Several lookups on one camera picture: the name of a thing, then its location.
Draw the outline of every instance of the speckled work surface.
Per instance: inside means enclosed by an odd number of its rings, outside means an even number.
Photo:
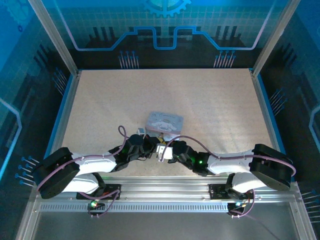
[[[184,117],[181,134],[216,153],[235,153],[261,143],[271,146],[248,69],[84,70],[63,146],[72,152],[102,154],[121,145],[118,125],[128,134],[144,127],[149,113]],[[196,151],[203,151],[187,140]],[[133,161],[103,176],[191,176],[179,163],[154,157]]]

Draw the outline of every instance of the enclosure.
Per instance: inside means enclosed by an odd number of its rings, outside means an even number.
[[[318,239],[320,2],[0,3],[1,239]],[[216,153],[286,154],[290,190],[256,188],[249,217],[231,218],[235,201],[208,188],[229,174],[153,156],[101,173],[121,185],[101,218],[75,192],[40,196],[35,163],[60,147],[104,154],[152,111],[183,116],[181,134]]]

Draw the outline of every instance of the gray box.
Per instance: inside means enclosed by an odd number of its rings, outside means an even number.
[[[163,134],[165,141],[180,136],[184,124],[184,118],[179,115],[153,111],[147,120],[145,131],[151,137],[159,137]]]

